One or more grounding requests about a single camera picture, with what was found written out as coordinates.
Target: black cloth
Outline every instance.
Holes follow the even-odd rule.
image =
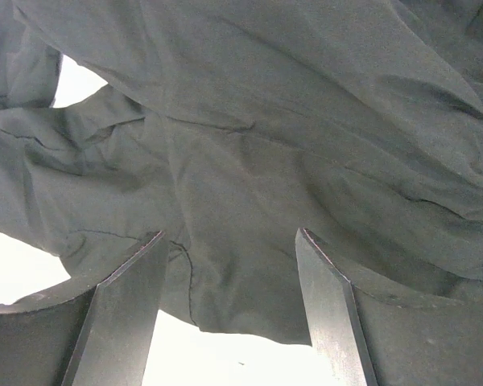
[[[301,227],[483,296],[483,2],[10,1],[0,232],[75,273],[166,230],[163,310],[281,343]],[[58,52],[109,85],[50,108]]]

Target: dark gray fabric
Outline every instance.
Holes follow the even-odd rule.
[[[164,310],[283,343],[309,343],[297,228],[483,289],[483,2],[14,4],[110,86],[0,105],[1,232],[72,270],[167,229]]]

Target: white background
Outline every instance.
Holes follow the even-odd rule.
[[[105,82],[64,58],[56,106],[81,101]],[[0,303],[69,279],[59,259],[0,234]],[[143,386],[328,384],[310,347],[250,335],[213,335],[159,312]]]

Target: white surface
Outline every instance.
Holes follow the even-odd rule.
[[[80,101],[103,84],[65,58],[56,106]],[[68,278],[59,259],[0,234],[0,303],[11,304]],[[310,347],[205,334],[160,312],[143,386],[326,384],[319,361]]]

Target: garment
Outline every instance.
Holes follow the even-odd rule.
[[[309,228],[483,297],[483,2],[0,0],[0,18],[0,232],[71,274],[163,229],[163,310],[309,344]],[[51,109],[55,52],[109,85]]]

